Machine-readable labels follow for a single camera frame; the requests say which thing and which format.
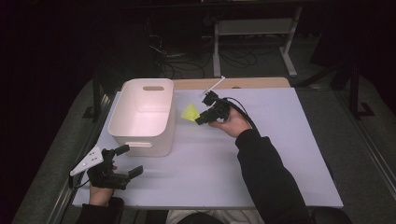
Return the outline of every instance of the white plastic bin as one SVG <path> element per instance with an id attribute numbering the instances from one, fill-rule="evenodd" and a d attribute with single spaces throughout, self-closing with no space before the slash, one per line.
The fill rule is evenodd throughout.
<path id="1" fill-rule="evenodd" d="M 128 156 L 162 157 L 172 148 L 176 124 L 172 80 L 138 78 L 124 83 L 108 132 Z"/>

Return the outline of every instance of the finger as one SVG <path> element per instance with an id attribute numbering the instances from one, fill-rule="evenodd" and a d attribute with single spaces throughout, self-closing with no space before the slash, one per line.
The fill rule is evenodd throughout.
<path id="1" fill-rule="evenodd" d="M 207 123 L 210 127 L 213 127 L 213 128 L 219 128 L 220 126 L 221 126 L 221 123 L 220 122 L 218 122 L 218 121 L 213 121 L 213 122 L 209 122 L 209 123 Z"/>

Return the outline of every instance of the person's arm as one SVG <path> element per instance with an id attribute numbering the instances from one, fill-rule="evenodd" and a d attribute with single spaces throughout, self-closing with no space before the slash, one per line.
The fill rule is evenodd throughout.
<path id="1" fill-rule="evenodd" d="M 236 137 L 242 176 L 266 224 L 310 223 L 301 192 L 268 137 L 260 137 L 233 108 L 228 120 L 209 125 Z"/>
<path id="2" fill-rule="evenodd" d="M 116 224 L 120 223 L 124 201 L 121 198 L 110 198 L 108 206 L 83 204 L 77 224 Z"/>
<path id="3" fill-rule="evenodd" d="M 113 197 L 114 189 L 101 189 L 90 185 L 90 201 L 82 205 L 77 224 L 120 223 L 124 201 Z"/>

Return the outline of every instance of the metal frame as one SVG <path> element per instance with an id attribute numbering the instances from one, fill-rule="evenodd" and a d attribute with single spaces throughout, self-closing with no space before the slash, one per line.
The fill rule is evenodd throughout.
<path id="1" fill-rule="evenodd" d="M 215 24 L 215 47 L 213 53 L 213 76 L 221 77 L 219 62 L 219 36 L 220 35 L 259 35 L 259 34 L 287 34 L 287 40 L 280 53 L 291 77 L 296 77 L 297 72 L 289 56 L 291 41 L 297 28 L 302 12 L 302 7 L 297 7 L 292 19 L 262 19 L 244 21 L 219 21 Z"/>

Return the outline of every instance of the bin handle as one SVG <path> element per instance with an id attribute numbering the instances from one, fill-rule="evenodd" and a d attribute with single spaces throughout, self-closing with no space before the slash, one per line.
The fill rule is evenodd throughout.
<path id="1" fill-rule="evenodd" d="M 148 142 L 126 142 L 125 145 L 129 147 L 152 147 L 152 144 Z"/>

